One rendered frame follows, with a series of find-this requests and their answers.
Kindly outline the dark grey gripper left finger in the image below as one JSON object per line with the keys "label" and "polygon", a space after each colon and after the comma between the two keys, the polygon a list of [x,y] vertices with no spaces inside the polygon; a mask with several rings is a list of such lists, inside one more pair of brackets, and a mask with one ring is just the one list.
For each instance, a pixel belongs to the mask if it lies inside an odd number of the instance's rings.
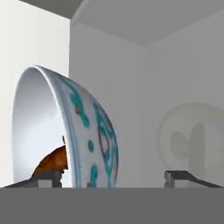
{"label": "dark grey gripper left finger", "polygon": [[6,188],[61,188],[59,171],[39,171],[34,177],[7,185]]}

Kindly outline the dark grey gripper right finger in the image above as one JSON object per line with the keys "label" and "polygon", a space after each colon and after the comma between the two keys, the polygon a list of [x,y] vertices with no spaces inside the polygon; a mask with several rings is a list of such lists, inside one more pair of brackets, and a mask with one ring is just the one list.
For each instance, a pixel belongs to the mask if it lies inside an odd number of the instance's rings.
{"label": "dark grey gripper right finger", "polygon": [[189,171],[165,171],[164,179],[165,188],[221,188],[221,185],[196,178]]}

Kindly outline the brown chicken drumstick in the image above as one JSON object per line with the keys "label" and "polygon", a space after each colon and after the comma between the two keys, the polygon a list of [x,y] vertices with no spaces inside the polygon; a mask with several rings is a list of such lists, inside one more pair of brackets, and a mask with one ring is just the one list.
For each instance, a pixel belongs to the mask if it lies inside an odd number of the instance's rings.
{"label": "brown chicken drumstick", "polygon": [[65,137],[62,137],[63,144],[47,154],[37,165],[31,178],[36,178],[41,172],[60,172],[68,169],[67,164],[67,147]]}

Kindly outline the green avocado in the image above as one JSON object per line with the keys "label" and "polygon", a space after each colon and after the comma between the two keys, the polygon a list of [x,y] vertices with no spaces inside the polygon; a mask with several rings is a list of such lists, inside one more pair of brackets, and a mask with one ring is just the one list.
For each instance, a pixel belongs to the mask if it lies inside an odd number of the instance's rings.
{"label": "green avocado", "polygon": [[171,134],[171,152],[177,159],[187,159],[189,154],[188,140],[181,132]]}

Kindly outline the green cucumber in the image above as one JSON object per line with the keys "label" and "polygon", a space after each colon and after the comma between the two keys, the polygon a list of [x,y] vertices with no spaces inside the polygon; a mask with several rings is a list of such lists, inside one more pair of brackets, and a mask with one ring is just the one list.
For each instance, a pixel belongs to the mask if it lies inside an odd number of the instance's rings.
{"label": "green cucumber", "polygon": [[198,179],[204,176],[205,142],[205,125],[199,122],[192,129],[188,159],[189,171]]}

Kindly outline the white bowl with teal pattern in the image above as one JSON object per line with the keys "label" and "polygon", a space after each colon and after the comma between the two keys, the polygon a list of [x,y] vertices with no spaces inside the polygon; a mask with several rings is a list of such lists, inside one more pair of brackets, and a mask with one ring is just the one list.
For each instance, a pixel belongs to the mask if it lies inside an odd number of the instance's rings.
{"label": "white bowl with teal pattern", "polygon": [[82,86],[42,66],[28,66],[14,96],[11,151],[13,181],[29,179],[39,162],[65,146],[67,188],[113,188],[118,144],[109,117]]}

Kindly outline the pale bowl with vegetables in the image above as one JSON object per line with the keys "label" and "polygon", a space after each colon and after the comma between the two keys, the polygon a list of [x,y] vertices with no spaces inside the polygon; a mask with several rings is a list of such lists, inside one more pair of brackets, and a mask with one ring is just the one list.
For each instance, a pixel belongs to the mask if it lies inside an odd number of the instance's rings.
{"label": "pale bowl with vegetables", "polygon": [[197,123],[205,125],[205,168],[202,180],[224,186],[224,109],[206,103],[186,103],[169,111],[157,132],[157,150],[167,170],[189,171],[188,159],[177,159],[171,150],[173,132],[181,132],[188,140]]}

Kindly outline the translucent glass fridge shelf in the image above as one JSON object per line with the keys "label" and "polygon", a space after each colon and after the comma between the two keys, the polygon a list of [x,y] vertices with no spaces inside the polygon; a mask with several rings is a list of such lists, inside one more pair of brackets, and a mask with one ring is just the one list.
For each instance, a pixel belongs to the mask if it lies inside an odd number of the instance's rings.
{"label": "translucent glass fridge shelf", "polygon": [[224,10],[152,45],[146,62],[139,181],[161,187],[167,171],[157,148],[163,117],[192,102],[224,109]]}

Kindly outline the white fridge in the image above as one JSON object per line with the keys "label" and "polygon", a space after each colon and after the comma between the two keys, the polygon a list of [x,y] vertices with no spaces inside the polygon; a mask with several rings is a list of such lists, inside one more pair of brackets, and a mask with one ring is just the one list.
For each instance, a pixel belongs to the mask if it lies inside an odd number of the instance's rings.
{"label": "white fridge", "polygon": [[224,10],[224,0],[83,0],[68,19],[0,0],[0,186],[14,184],[11,127],[22,72],[41,66],[85,88],[118,144],[116,187],[141,185],[141,112],[150,47]]}

